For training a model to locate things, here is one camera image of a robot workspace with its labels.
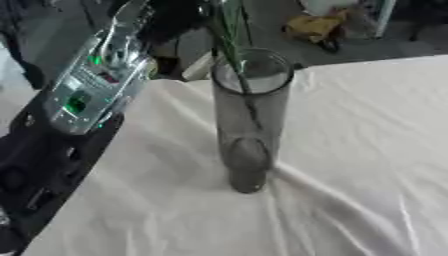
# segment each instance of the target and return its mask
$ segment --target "yellow object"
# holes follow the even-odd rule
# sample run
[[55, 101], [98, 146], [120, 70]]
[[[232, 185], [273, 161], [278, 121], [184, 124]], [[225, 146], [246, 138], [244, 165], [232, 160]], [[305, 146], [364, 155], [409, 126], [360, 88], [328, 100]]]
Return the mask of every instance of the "yellow object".
[[335, 28], [344, 23], [348, 14], [349, 9], [346, 8], [324, 17], [302, 14], [286, 24], [285, 32], [292, 38], [301, 37], [313, 43], [319, 43], [325, 40]]

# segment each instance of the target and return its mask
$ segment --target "clear glass cylinder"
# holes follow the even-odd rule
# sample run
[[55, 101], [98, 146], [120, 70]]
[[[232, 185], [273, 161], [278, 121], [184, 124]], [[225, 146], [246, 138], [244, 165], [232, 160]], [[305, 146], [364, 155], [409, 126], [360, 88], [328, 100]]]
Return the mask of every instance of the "clear glass cylinder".
[[212, 69], [218, 143], [231, 186], [254, 193], [265, 184], [277, 157], [294, 70], [265, 49], [242, 50], [237, 59], [241, 75], [225, 58]]

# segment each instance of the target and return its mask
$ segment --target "white object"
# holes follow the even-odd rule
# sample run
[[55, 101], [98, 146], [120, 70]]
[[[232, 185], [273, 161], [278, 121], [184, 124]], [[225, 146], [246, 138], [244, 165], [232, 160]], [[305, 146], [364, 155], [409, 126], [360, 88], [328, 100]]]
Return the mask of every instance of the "white object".
[[0, 91], [5, 86], [30, 86], [23, 77], [23, 68], [0, 42]]
[[207, 52], [201, 58], [199, 58], [195, 63], [188, 67], [182, 76], [187, 81], [195, 81], [204, 79], [210, 72], [213, 66], [213, 56], [211, 52]]
[[279, 163], [254, 195], [226, 182], [210, 81], [154, 81], [25, 256], [445, 256], [447, 65], [297, 72]]
[[358, 0], [300, 0], [306, 11], [314, 16], [327, 15], [333, 7], [348, 6]]
[[397, 0], [384, 0], [383, 8], [381, 10], [380, 18], [378, 20], [376, 37], [382, 37], [386, 32], [387, 26], [389, 25], [392, 12], [395, 9]]

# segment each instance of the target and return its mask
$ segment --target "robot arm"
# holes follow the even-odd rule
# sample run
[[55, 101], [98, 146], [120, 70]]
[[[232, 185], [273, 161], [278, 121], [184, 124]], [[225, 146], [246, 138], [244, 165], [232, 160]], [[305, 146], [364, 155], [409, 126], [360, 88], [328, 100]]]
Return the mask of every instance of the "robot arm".
[[82, 183], [157, 70], [148, 47], [204, 25], [207, 0], [132, 0], [0, 138], [0, 256], [18, 256]]

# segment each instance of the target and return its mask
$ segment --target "gray floor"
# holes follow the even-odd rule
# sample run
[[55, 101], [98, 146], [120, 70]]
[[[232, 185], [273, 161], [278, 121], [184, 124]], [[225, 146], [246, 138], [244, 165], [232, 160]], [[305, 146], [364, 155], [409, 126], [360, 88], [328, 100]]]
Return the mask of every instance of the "gray floor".
[[[281, 34], [280, 27], [300, 13], [296, 0], [245, 0], [250, 26], [258, 47], [278, 51], [293, 63], [304, 66], [346, 62], [430, 56], [448, 53], [448, 27], [428, 29], [421, 40], [407, 41], [407, 24], [393, 22], [382, 39], [344, 41], [342, 51], [328, 54], [306, 42], [291, 41]], [[47, 77], [54, 78], [94, 30], [89, 28], [79, 0], [62, 0], [56, 9], [34, 10], [23, 36], [27, 59], [40, 66]], [[97, 27], [107, 22], [106, 7], [93, 1], [89, 10]], [[186, 67], [209, 49], [209, 37], [203, 30], [182, 37], [180, 56]], [[166, 47], [169, 53], [172, 45]]]

